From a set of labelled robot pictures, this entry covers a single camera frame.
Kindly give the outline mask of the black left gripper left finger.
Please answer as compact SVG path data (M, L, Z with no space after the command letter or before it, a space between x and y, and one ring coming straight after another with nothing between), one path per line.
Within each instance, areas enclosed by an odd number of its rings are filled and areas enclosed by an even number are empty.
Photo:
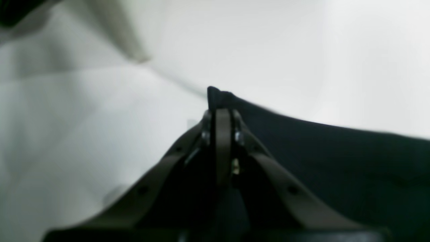
M216 204L220 175L216 115L180 136L163 158L124 195L74 227L51 230L45 242L187 242L205 227Z

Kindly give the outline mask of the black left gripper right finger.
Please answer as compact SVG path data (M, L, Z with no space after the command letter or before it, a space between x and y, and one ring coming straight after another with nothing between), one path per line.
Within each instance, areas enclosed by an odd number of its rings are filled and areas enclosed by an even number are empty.
M386 229L348 219L281 167L245 127L222 109L222 186L238 189L249 229L244 242L389 242Z

